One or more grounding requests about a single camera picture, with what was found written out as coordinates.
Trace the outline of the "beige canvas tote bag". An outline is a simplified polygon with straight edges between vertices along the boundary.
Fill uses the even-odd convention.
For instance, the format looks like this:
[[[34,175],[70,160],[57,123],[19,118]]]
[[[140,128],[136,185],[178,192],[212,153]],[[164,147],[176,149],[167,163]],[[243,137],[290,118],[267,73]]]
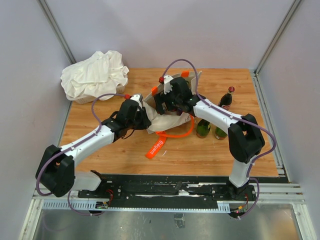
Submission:
[[[181,115],[177,115],[177,110],[168,111],[166,107],[164,107],[165,113],[163,115],[157,113],[156,111],[156,103],[154,100],[154,96],[158,91],[158,86],[152,88],[151,93],[147,95],[143,99],[143,106],[146,109],[146,114],[148,119],[151,121],[151,125],[148,127],[147,132],[149,134],[155,133],[158,136],[158,140],[151,147],[151,149],[145,155],[146,158],[152,159],[156,156],[156,154],[160,151],[160,149],[164,146],[166,140],[168,138],[179,139],[185,138],[189,136],[195,126],[194,117],[188,113],[183,112]],[[167,134],[166,131],[178,126],[181,126],[187,122],[191,122],[190,129],[183,134]]]

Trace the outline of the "green glass bottle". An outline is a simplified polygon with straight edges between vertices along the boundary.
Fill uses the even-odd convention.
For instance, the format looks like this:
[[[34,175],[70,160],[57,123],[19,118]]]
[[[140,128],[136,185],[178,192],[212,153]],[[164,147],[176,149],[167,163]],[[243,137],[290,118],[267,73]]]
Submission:
[[[211,130],[211,123],[205,119],[201,119],[196,126],[196,136],[206,138]]]
[[[224,140],[228,136],[228,134],[226,132],[224,132],[221,128],[216,127],[215,131],[214,131],[214,136],[218,140]]]

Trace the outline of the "brown cola glass bottle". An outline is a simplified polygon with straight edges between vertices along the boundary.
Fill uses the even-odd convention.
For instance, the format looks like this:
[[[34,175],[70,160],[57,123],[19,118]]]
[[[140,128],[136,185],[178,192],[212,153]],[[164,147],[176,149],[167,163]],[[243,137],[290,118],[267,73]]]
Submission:
[[[220,99],[218,106],[228,111],[233,101],[234,91],[235,91],[235,88],[233,86],[230,86],[226,94],[223,95],[222,98]]]

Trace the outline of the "purple soda can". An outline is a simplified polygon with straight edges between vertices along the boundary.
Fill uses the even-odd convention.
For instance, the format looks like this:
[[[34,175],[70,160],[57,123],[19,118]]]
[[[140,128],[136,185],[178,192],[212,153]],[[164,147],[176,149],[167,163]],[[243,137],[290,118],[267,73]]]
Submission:
[[[180,116],[182,113],[183,113],[183,111],[179,108],[179,109],[177,110],[177,115]]]

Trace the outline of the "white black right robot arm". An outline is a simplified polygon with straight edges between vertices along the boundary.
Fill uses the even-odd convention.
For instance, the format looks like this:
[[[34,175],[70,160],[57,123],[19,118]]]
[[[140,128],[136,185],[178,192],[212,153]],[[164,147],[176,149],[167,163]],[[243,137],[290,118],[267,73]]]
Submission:
[[[256,118],[225,110],[206,99],[197,92],[192,92],[183,77],[170,75],[159,79],[157,91],[152,95],[155,109],[161,115],[165,110],[182,110],[182,112],[201,118],[220,128],[227,134],[229,151],[234,158],[232,172],[228,177],[226,193],[232,200],[240,199],[249,184],[253,160],[261,152],[265,140]]]

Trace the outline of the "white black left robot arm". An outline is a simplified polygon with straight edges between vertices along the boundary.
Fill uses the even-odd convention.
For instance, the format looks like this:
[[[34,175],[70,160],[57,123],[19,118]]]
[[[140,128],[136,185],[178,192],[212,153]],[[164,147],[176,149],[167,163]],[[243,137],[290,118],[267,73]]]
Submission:
[[[137,96],[126,99],[109,118],[87,135],[67,145],[48,146],[36,172],[36,190],[44,196],[43,185],[50,194],[62,197],[69,191],[88,190],[96,198],[107,193],[107,185],[95,171],[77,172],[76,167],[99,149],[125,139],[128,131],[145,130],[150,126],[146,109]]]

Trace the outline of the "white plastic basket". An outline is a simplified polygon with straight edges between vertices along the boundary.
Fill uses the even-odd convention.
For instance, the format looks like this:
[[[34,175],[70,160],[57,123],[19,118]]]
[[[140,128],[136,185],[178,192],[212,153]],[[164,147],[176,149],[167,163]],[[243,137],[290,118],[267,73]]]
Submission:
[[[108,100],[114,96],[122,96],[124,94],[125,88],[126,88],[126,85],[122,85],[119,83],[115,88],[115,90],[116,90],[115,93],[104,93],[99,96],[83,95],[83,96],[79,96],[79,97],[71,97],[69,95],[66,95],[66,98],[69,101],[73,101],[77,104],[83,105],[83,104],[91,103],[96,99],[98,99],[100,101],[105,101],[105,100]]]

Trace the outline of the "white crumpled cloth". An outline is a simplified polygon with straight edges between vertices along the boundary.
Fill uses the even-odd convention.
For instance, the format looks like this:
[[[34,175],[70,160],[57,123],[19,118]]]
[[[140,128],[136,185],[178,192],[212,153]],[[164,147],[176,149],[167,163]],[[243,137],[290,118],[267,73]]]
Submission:
[[[82,97],[97,98],[103,94],[116,94],[118,86],[125,87],[128,84],[129,71],[118,51],[96,51],[86,60],[63,69],[61,86],[71,101]]]

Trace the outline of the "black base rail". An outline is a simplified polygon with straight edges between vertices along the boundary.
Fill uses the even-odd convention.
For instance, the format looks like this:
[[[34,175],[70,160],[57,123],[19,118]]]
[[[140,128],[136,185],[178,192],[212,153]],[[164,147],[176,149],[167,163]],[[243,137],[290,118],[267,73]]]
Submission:
[[[96,200],[113,197],[111,205],[136,207],[203,207],[219,201],[246,203],[257,198],[250,184],[232,198],[226,176],[101,174],[101,178],[97,190],[80,190],[77,196]]]

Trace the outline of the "aluminium corner post right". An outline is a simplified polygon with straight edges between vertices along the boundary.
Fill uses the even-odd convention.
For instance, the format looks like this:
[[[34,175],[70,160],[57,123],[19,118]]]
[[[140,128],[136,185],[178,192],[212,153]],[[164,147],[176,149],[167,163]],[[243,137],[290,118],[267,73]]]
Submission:
[[[272,52],[276,48],[277,44],[281,40],[283,34],[285,33],[287,27],[293,20],[295,14],[298,12],[298,9],[303,4],[304,0],[294,0],[292,4],[290,5],[287,13],[285,14],[281,24],[279,25],[278,29],[276,30],[271,42],[269,43],[267,49],[265,50],[262,58],[260,59],[257,67],[255,70],[252,71],[254,76],[258,76],[259,73],[262,71],[264,65],[266,64],[267,60],[271,56]]]

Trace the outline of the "aluminium corner post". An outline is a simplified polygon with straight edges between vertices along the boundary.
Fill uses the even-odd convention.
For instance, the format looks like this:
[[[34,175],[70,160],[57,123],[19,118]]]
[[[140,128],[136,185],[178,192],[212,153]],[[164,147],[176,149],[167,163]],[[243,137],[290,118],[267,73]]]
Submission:
[[[71,64],[76,63],[76,59],[59,27],[59,24],[56,21],[56,18],[53,14],[53,12],[50,9],[50,6],[48,5],[46,0],[37,0],[37,3],[39,4],[45,18],[47,19],[50,27],[52,28],[53,33],[55,34],[60,46],[62,47],[62,50],[64,51],[67,59]]]
[[[262,58],[260,59],[257,67],[255,70],[252,71],[254,76],[258,76],[259,73],[262,71],[264,65],[266,64],[267,60],[271,56],[272,52],[276,48],[277,44],[281,40],[283,34],[285,33],[287,27],[293,20],[295,14],[298,12],[298,9],[303,4],[304,0],[294,0],[292,4],[290,5],[287,13],[285,14],[281,24],[279,25],[278,29],[276,30],[271,42],[269,43],[267,49],[265,50]]]

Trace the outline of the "aluminium corner post left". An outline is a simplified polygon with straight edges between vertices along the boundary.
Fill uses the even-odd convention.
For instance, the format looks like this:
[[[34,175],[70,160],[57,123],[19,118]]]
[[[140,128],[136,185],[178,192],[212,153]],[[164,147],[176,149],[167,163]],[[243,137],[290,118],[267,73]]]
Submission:
[[[62,47],[62,50],[64,51],[67,59],[71,64],[76,63],[76,59],[59,27],[59,24],[56,21],[56,18],[53,14],[53,12],[50,9],[50,6],[48,5],[46,0],[37,0],[37,3],[39,4],[45,18],[47,19],[50,27],[52,28],[53,33],[55,34],[60,46]]]

